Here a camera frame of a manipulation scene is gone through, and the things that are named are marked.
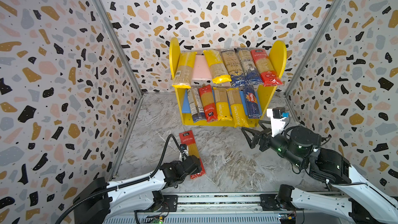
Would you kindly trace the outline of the yellow clear spaghetti bag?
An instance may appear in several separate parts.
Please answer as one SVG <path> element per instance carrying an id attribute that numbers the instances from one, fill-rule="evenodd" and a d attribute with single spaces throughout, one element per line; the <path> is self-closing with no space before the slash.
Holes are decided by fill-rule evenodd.
<path id="1" fill-rule="evenodd" d="M 190 89 L 197 52 L 182 52 L 173 79 L 174 88 Z"/>

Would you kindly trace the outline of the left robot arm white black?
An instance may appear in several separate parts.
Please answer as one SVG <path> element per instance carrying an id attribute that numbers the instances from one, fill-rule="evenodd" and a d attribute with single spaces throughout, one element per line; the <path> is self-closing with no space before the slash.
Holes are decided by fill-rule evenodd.
<path id="1" fill-rule="evenodd" d="M 186 177 L 204 172 L 195 155 L 160 165 L 155 172 L 121 181 L 104 177 L 91 182 L 74 200 L 76 224 L 101 224 L 134 211 L 158 210 L 164 202 L 162 190 L 177 187 Z"/>

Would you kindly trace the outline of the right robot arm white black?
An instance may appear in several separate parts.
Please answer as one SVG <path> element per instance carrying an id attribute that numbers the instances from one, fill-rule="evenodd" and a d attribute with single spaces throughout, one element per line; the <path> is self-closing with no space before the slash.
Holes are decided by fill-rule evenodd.
<path id="1" fill-rule="evenodd" d="M 312 179 L 344 194 L 340 197 L 319 195 L 282 184 L 275 199 L 282 209 L 310 209 L 355 224 L 398 222 L 397 199 L 370 183 L 340 153 L 323 148 L 327 140 L 321 135 L 300 125 L 283 129 L 276 135 L 271 128 L 259 131 L 242 127 L 241 131 L 250 148 L 259 145 L 260 151 L 272 149 L 293 169 L 306 171 Z"/>

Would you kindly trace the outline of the red yellow spaghetti bag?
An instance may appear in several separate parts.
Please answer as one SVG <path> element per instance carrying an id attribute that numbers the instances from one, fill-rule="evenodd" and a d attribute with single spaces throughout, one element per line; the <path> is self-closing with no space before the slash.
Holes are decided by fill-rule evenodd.
<path id="1" fill-rule="evenodd" d="M 212 94 L 211 85 L 199 88 L 199 95 L 203 105 L 206 121 L 207 122 L 218 121 L 217 110 L 214 102 L 214 97 Z"/>

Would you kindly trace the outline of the blue yellow spaghetti bag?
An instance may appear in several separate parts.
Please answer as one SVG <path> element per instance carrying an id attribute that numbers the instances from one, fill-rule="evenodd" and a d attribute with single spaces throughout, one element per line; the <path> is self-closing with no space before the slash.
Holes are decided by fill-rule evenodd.
<path id="1" fill-rule="evenodd" d="M 244 75 L 243 68 L 240 63 L 240 59 L 236 54 L 235 50 L 222 50 L 221 57 L 223 59 L 224 65 L 231 77 L 231 87 L 238 88 L 244 87 L 248 84 L 246 77 Z"/>

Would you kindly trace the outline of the clear label spaghetti bag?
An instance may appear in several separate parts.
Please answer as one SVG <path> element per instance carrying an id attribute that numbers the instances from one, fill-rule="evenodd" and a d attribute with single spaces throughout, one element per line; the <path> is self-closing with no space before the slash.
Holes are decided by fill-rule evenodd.
<path id="1" fill-rule="evenodd" d="M 192 121 L 194 123 L 197 123 L 199 121 L 206 120 L 198 88 L 188 89 L 187 96 L 188 96 L 188 103 L 192 116 Z"/>

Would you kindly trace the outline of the blue Barilla spaghetti box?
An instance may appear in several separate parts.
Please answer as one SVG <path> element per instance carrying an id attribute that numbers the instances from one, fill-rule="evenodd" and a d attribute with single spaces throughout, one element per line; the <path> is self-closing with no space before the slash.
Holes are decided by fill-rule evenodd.
<path id="1" fill-rule="evenodd" d="M 247 116 L 249 119 L 260 119 L 260 109 L 255 95 L 255 90 L 252 85 L 245 85 L 243 87 L 243 94 L 247 109 Z"/>

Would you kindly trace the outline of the yellow Pastatime bag large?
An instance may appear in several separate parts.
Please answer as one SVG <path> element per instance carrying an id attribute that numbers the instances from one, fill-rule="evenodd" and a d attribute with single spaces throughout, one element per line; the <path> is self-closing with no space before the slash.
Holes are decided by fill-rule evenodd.
<path id="1" fill-rule="evenodd" d="M 233 119 L 229 108 L 227 90 L 225 88 L 218 87 L 214 87 L 213 90 L 218 120 L 232 121 Z"/>

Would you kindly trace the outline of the blue portrait spaghetti bag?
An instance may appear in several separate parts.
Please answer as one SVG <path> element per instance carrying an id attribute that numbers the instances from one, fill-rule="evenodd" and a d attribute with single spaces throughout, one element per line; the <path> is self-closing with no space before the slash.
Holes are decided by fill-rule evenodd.
<path id="1" fill-rule="evenodd" d="M 248 48 L 237 48 L 236 51 L 240 59 L 246 80 L 249 82 L 249 84 L 262 85 L 263 81 L 254 63 L 250 50 Z"/>

